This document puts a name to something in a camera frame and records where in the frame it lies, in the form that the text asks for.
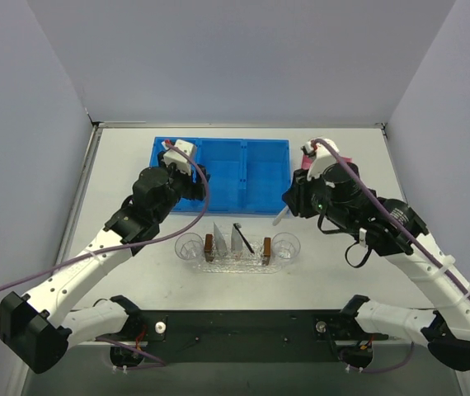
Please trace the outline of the clear plastic cup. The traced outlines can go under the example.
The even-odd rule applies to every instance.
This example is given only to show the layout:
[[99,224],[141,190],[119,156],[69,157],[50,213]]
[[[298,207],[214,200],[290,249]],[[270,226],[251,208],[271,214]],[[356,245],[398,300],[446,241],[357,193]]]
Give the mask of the clear plastic cup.
[[271,251],[276,260],[290,262],[301,251],[301,243],[292,233],[278,233],[271,240]]
[[197,233],[182,234],[176,240],[174,249],[183,261],[200,261],[204,258],[204,241]]

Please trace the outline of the black toothbrush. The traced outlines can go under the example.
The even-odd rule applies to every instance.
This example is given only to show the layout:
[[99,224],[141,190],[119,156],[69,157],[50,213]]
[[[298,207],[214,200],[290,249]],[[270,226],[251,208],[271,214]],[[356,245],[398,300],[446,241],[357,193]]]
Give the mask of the black toothbrush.
[[254,254],[255,253],[254,249],[252,248],[251,244],[248,242],[247,238],[244,236],[244,234],[241,231],[242,226],[239,223],[234,223],[233,227],[235,231],[237,232],[239,238],[241,239],[242,243],[246,246],[246,248],[250,252],[250,254]]

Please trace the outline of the red-capped toothpaste tube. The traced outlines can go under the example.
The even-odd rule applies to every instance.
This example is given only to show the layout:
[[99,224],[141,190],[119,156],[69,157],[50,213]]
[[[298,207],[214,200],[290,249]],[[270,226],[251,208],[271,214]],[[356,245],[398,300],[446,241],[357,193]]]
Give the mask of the red-capped toothpaste tube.
[[242,243],[241,239],[239,238],[237,232],[235,231],[234,227],[232,226],[231,232],[231,251],[233,253],[241,253],[243,250],[244,244]]

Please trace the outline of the clear holder with brown ends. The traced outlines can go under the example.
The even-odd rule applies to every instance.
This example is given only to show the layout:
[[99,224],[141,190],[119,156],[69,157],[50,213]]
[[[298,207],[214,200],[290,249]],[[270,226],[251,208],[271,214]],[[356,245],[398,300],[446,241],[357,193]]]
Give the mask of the clear holder with brown ends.
[[204,241],[205,262],[220,267],[270,265],[272,257],[270,237],[251,239],[248,243],[238,237],[235,239],[235,248],[221,246],[217,249],[214,235],[207,233]]

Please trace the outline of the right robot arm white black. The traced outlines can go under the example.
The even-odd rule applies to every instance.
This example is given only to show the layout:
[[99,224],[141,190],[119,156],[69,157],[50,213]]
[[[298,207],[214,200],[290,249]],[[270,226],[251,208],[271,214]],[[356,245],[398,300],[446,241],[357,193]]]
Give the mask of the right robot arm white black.
[[431,302],[430,309],[405,309],[355,295],[341,314],[363,332],[398,337],[426,347],[457,371],[470,370],[470,283],[455,260],[441,252],[424,220],[404,201],[362,191],[358,167],[335,163],[321,176],[294,172],[283,202],[296,217],[329,220],[336,233],[375,252],[402,271]]

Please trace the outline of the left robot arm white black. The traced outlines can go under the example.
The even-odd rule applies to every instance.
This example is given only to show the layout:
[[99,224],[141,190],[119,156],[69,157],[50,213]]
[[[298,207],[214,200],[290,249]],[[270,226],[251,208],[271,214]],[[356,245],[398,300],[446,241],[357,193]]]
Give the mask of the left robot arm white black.
[[147,167],[132,193],[76,257],[23,295],[11,292],[0,303],[0,339],[34,373],[56,365],[68,349],[100,335],[135,337],[139,308],[123,296],[90,309],[78,301],[117,266],[158,237],[160,225],[182,199],[207,204],[206,168],[177,156]]

